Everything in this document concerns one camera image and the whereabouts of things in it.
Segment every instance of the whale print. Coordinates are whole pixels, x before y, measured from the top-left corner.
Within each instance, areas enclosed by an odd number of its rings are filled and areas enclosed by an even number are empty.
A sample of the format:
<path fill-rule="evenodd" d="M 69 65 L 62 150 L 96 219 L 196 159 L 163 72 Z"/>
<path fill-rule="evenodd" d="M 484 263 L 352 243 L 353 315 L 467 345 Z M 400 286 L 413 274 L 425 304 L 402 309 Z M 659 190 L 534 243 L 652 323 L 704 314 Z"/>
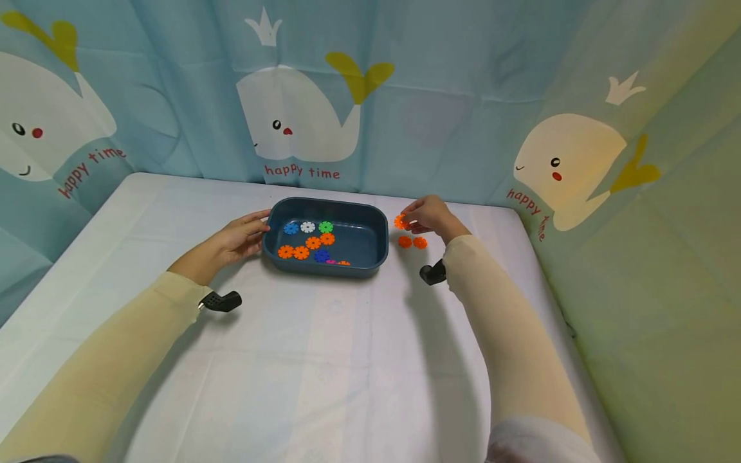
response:
<path fill-rule="evenodd" d="M 75 73 L 80 94 L 56 74 L 0 52 L 0 167 L 20 179 L 49 180 L 79 148 L 113 135 L 116 121 L 79 72 L 72 24 L 54 22 L 48 36 L 18 12 L 8 27 L 36 37 Z"/>
<path fill-rule="evenodd" d="M 559 114 L 538 124 L 525 139 L 514 162 L 514 177 L 554 210 L 554 227 L 565 231 L 587 219 L 611 194 L 656 181 L 656 166 L 639 166 L 647 142 L 639 138 L 633 158 L 604 192 L 596 188 L 625 149 L 612 127 L 578 114 Z"/>
<path fill-rule="evenodd" d="M 349 56 L 329 53 L 326 59 L 345 79 L 353 98 L 353 108 L 342 123 L 325 94 L 292 67 L 266 67 L 237 83 L 258 156 L 332 162 L 346 159 L 355 151 L 360 105 L 391 77 L 393 65 L 378 63 L 363 75 Z"/>

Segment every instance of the white tablecloth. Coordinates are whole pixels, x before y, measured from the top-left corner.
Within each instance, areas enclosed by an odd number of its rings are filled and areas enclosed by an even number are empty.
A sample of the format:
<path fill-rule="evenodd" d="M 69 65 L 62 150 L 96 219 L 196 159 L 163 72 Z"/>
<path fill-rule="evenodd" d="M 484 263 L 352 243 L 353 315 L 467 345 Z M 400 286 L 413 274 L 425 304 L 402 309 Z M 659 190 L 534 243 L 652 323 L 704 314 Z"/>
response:
<path fill-rule="evenodd" d="M 229 220 L 289 196 L 372 204 L 391 224 L 410 202 L 129 176 L 0 329 L 0 439 L 77 346 L 169 263 Z M 515 212 L 451 209 L 537 310 L 603 463 L 622 462 Z M 280 273 L 260 260 L 220 274 L 215 288 L 239 291 L 244 304 L 204 313 L 180 339 L 127 417 L 111 461 L 482 462 L 485 366 L 447 284 L 429 287 L 418 276 L 442 257 L 440 240 L 428 241 L 427 250 L 392 242 L 369 280 Z"/>

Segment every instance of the whale tail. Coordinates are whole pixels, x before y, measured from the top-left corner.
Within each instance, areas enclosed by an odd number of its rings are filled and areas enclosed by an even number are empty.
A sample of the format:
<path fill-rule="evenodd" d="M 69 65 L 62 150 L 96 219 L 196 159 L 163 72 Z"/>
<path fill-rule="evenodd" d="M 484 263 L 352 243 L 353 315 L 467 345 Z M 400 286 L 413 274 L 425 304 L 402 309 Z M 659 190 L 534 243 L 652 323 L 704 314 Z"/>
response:
<path fill-rule="evenodd" d="M 646 149 L 647 139 L 648 137 L 645 133 L 640 136 L 638 145 L 636 146 L 636 153 L 620 171 L 617 179 L 615 179 L 615 183 L 610 187 L 610 193 L 615 193 L 625 188 L 637 187 L 644 183 L 651 183 L 661 178 L 661 172 L 659 172 L 659 168 L 655 165 L 638 165 L 643 157 L 643 151 Z"/>
<path fill-rule="evenodd" d="M 19 11 L 9 11 L 0 16 L 8 27 L 22 30 L 36 37 L 46 48 L 51 50 L 60 61 L 65 63 L 73 72 L 78 73 L 75 49 L 77 47 L 77 31 L 67 21 L 55 21 L 51 24 L 51 37 L 43 29 L 33 23 L 25 14 Z"/>
<path fill-rule="evenodd" d="M 333 67 L 348 85 L 355 104 L 361 104 L 376 88 L 393 74 L 393 64 L 376 63 L 363 75 L 350 56 L 344 53 L 328 53 L 327 63 Z"/>

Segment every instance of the crown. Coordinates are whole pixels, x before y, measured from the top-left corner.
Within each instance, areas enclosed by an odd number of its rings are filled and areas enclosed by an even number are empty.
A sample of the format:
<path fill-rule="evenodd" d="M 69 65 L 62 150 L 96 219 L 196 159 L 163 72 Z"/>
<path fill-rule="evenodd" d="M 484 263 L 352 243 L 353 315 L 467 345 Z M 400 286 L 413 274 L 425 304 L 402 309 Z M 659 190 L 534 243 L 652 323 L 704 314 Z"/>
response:
<path fill-rule="evenodd" d="M 615 77 L 610 77 L 610 93 L 607 95 L 605 101 L 615 106 L 620 106 L 625 100 L 636 93 L 645 92 L 646 87 L 633 87 L 636 77 L 638 77 L 638 71 L 628 77 L 623 83 L 620 83 Z"/>
<path fill-rule="evenodd" d="M 278 27 L 283 22 L 282 19 L 276 21 L 275 24 L 270 25 L 270 18 L 268 18 L 268 12 L 265 11 L 265 7 L 262 7 L 262 17 L 260 18 L 260 24 L 254 19 L 245 19 L 245 22 L 249 24 L 260 39 L 260 43 L 266 47 L 276 46 L 276 35 L 278 34 Z"/>

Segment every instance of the beige sleeve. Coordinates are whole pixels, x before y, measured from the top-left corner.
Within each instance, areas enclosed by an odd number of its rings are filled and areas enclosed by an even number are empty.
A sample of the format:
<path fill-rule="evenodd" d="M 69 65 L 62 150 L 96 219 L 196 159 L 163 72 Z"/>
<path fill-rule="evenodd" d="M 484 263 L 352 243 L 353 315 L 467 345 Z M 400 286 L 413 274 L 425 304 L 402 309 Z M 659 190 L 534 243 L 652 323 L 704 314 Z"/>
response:
<path fill-rule="evenodd" d="M 563 424 L 591 443 L 556 350 L 512 279 L 471 235 L 451 241 L 443 262 L 489 373 L 491 426 L 514 416 L 536 416 Z"/>
<path fill-rule="evenodd" d="M 62 365 L 0 444 L 0 462 L 50 454 L 102 462 L 129 408 L 209 292 L 163 273 Z"/>

